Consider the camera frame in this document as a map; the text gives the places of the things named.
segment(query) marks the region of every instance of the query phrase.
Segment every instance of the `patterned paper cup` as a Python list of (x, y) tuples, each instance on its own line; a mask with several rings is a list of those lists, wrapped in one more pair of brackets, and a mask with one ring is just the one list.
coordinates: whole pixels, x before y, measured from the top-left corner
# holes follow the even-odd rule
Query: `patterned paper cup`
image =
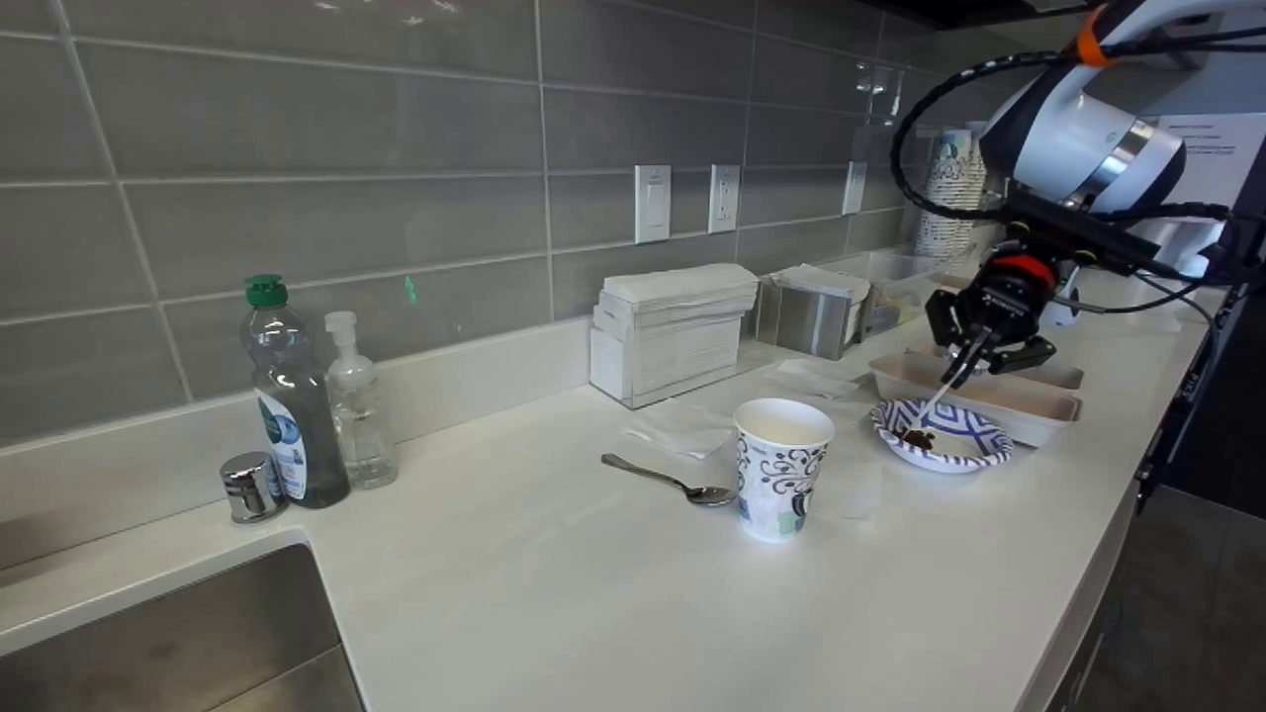
[(798, 400), (749, 400), (738, 411), (738, 431), (749, 533), (798, 533), (834, 423)]

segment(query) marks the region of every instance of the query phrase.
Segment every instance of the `patterned bowl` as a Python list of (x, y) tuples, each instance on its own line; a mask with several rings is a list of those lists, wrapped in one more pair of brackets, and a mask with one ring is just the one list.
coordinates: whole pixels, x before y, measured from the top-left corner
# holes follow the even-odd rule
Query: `patterned bowl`
[(1007, 462), (1008, 437), (988, 414), (949, 400), (918, 429), (930, 442), (909, 442), (908, 429), (918, 419), (922, 402), (926, 400), (896, 400), (871, 414), (871, 429), (900, 460), (939, 476), (968, 476)]

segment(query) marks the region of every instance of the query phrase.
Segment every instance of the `metal spoon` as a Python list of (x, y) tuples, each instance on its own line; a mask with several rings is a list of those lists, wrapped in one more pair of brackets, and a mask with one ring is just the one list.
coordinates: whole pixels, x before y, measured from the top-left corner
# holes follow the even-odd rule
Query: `metal spoon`
[(640, 476), (640, 477), (656, 477), (656, 484), (670, 484), (670, 485), (677, 485), (681, 496), (683, 496), (683, 501), (693, 501), (693, 505), (738, 505), (742, 501), (742, 496), (738, 491), (723, 491), (723, 485), (687, 485), (687, 484), (681, 484), (681, 477), (672, 477), (672, 476), (666, 476), (666, 472), (647, 472), (647, 468), (637, 468), (637, 462), (629, 462), (629, 460), (623, 460), (623, 454), (600, 454), (600, 462), (604, 468), (618, 468), (618, 472), (632, 472), (632, 476)]

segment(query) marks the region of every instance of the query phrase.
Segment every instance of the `kitchen sink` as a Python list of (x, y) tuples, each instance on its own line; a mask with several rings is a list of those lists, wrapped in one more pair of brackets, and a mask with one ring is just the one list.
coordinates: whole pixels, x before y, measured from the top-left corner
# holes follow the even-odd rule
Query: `kitchen sink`
[(305, 546), (6, 657), (0, 709), (366, 712)]

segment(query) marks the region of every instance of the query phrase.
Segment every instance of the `electrical outlet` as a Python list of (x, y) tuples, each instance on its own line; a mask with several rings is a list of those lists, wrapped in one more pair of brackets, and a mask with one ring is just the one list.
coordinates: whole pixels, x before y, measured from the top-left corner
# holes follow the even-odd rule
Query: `electrical outlet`
[(840, 215), (864, 215), (868, 204), (868, 162), (847, 162)]
[(632, 243), (670, 243), (672, 170), (632, 166)]
[(710, 232), (742, 231), (742, 166), (713, 166)]

